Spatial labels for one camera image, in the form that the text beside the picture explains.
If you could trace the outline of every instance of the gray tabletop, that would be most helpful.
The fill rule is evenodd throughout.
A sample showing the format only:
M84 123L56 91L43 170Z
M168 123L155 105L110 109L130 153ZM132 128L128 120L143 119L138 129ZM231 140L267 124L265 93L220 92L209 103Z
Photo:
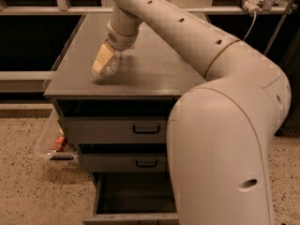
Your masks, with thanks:
M109 77L91 73L111 13L87 14L52 76L47 98L180 97L204 79L145 23Z

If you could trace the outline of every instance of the drawer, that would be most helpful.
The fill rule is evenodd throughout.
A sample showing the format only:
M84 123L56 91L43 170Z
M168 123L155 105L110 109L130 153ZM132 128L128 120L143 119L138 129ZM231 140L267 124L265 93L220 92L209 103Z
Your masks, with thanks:
M166 154L80 154L79 161L89 173L166 172Z
M165 143L166 121L161 118L60 119L70 143Z
M168 172L101 173L85 225L179 225Z

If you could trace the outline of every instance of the floor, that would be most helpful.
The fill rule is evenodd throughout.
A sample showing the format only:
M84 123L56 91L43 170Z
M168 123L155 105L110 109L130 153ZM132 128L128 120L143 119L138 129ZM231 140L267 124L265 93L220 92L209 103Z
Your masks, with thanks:
M79 168L57 170L35 157L51 104L0 104L0 224L82 224L96 189ZM300 131L270 146L276 225L300 224Z

